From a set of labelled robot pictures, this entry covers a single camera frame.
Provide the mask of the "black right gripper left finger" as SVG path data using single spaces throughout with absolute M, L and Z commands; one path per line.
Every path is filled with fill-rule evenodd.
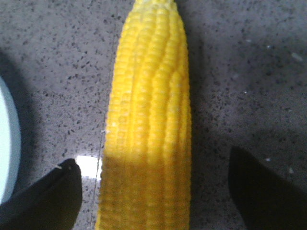
M 82 204 L 81 170 L 66 159 L 0 206 L 2 230 L 71 230 Z

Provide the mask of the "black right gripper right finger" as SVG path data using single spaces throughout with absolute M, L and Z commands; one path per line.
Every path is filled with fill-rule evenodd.
M 230 151 L 228 186 L 248 230 L 305 230 L 307 194 L 248 151 Z

